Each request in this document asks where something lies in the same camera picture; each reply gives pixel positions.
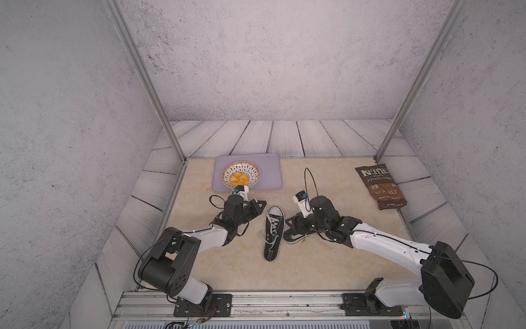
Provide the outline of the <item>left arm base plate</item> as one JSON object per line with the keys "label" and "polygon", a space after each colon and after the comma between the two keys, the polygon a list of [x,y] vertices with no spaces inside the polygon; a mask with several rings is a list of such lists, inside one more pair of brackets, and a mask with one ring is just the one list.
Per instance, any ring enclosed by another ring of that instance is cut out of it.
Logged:
{"label": "left arm base plate", "polygon": [[201,304],[193,304],[182,298],[175,302],[174,317],[229,317],[231,315],[233,295],[229,293],[212,293],[205,296]]}

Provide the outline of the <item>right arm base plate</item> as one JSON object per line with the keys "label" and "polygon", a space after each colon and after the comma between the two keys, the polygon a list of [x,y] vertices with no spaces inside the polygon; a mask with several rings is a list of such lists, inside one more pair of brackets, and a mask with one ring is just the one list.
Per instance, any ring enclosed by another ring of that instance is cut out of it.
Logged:
{"label": "right arm base plate", "polygon": [[340,309],[346,316],[370,317],[403,317],[404,311],[400,306],[388,307],[376,296],[376,290],[383,278],[375,278],[362,293],[342,294]]}

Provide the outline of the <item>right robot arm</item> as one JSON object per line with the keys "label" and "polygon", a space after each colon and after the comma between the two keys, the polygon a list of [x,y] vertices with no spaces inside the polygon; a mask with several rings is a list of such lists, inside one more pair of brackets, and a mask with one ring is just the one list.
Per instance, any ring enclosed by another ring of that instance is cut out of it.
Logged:
{"label": "right robot arm", "polygon": [[325,196],[309,199],[305,191],[293,201],[299,213],[285,222],[288,242],[317,234],[329,242],[370,252],[396,263],[415,275],[407,281],[383,278],[371,283],[373,297],[386,307],[429,306],[451,319],[461,318],[475,280],[455,250],[444,242],[417,243],[382,232],[363,221],[342,216]]}

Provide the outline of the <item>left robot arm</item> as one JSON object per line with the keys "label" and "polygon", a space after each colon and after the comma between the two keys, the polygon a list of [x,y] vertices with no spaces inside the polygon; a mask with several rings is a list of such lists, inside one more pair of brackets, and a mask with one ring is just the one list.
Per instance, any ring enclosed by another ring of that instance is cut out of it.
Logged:
{"label": "left robot arm", "polygon": [[198,254],[232,242],[240,235],[238,227],[259,217],[266,206],[264,200],[232,194],[208,227],[186,232],[165,229],[139,265],[138,279],[169,298],[185,300],[203,313],[209,311],[213,288],[191,276]]}

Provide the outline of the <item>black canvas sneaker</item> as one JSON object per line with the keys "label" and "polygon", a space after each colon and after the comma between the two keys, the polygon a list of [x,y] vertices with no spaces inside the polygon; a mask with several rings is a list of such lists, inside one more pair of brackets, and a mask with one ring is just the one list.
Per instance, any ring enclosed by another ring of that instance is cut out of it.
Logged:
{"label": "black canvas sneaker", "polygon": [[274,262],[279,254],[279,247],[284,233],[284,212],[279,206],[272,206],[267,211],[265,221],[264,260]]}
{"label": "black canvas sneaker", "polygon": [[313,234],[316,234],[316,233],[313,232],[313,231],[310,231],[310,232],[307,232],[307,233],[304,233],[304,234],[300,234],[300,233],[295,233],[292,230],[287,230],[284,233],[284,235],[283,235],[283,239],[288,244],[295,244],[295,243],[298,243],[298,242],[306,239],[307,237],[309,237],[309,236],[311,236]]}

